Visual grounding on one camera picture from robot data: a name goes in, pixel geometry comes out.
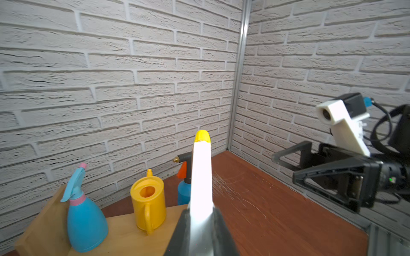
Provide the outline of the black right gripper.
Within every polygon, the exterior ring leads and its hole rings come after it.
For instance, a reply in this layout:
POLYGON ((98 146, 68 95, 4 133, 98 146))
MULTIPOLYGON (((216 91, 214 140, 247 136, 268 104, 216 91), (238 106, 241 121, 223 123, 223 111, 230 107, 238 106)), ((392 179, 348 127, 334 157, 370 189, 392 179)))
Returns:
POLYGON ((410 197, 408 156, 364 156, 330 144, 321 144, 318 154, 312 151, 312 142, 303 141, 274 153, 272 162, 296 171, 294 184, 351 212, 372 208, 375 202, 399 202, 378 199, 378 193, 410 197))

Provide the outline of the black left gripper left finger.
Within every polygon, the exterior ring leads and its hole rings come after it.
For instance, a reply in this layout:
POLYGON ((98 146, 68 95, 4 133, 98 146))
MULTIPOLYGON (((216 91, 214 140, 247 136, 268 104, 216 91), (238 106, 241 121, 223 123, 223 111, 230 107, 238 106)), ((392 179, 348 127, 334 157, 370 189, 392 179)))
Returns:
POLYGON ((190 209, 182 211, 164 256, 188 256, 190 246, 190 209))

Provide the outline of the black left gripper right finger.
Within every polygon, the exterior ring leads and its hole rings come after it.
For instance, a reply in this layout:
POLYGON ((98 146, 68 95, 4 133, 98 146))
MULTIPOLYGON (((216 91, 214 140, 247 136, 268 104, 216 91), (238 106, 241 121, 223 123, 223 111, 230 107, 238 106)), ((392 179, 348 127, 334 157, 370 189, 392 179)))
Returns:
POLYGON ((211 215, 211 240, 214 256, 239 256, 239 250, 221 211, 214 207, 211 215))

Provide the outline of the yellow spray bottle white head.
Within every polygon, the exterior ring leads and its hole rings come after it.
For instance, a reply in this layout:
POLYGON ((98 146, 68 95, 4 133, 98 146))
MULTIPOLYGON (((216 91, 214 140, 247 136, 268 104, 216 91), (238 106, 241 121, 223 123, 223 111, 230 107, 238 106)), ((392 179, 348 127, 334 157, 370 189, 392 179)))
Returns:
POLYGON ((206 130, 197 132, 192 151, 190 200, 190 256, 212 256, 212 166, 211 141, 206 130))

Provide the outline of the yellow watering can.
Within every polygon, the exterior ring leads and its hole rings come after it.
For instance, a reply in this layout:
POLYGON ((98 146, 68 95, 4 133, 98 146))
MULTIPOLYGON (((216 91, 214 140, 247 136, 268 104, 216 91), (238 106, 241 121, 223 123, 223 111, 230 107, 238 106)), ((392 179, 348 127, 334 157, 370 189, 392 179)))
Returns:
POLYGON ((159 228, 166 219, 164 182, 151 169, 137 180, 130 190, 136 226, 147 235, 159 228))

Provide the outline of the light blue spray bottle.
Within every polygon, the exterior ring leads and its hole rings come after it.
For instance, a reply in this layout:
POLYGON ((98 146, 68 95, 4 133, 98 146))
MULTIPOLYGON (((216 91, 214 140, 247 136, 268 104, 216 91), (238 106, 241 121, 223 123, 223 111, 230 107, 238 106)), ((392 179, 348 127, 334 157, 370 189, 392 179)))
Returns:
POLYGON ((80 164, 60 200, 69 203, 67 234, 72 248, 79 253, 95 249, 108 235, 108 223, 102 210, 81 188, 85 170, 86 164, 80 164))

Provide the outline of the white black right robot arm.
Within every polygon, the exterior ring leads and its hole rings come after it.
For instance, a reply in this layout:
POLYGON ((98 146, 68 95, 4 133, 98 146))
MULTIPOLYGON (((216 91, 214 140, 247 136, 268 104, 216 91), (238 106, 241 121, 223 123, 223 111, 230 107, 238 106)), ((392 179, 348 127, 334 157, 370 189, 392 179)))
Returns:
POLYGON ((316 153, 304 141, 274 153, 272 161, 293 171, 293 183, 339 206, 359 212, 375 202, 396 204, 410 199, 410 106, 401 105, 379 120, 400 116, 385 146, 372 131, 373 147, 379 153, 361 156, 330 144, 320 144, 316 153))

